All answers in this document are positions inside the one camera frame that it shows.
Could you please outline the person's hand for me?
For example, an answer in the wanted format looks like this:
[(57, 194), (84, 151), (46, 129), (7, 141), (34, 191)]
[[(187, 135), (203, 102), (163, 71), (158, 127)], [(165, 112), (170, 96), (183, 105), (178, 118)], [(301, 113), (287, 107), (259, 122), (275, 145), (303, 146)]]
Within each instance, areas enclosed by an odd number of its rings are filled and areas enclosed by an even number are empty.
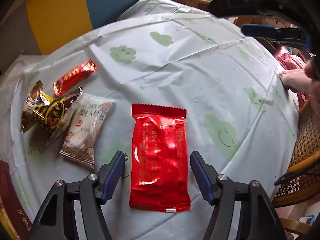
[(315, 67), (317, 66), (316, 57), (309, 60), (304, 70), (293, 69), (285, 70), (279, 74), (280, 80), (286, 89), (294, 93), (305, 92), (311, 96), (311, 106), (319, 116), (319, 80), (316, 79)]

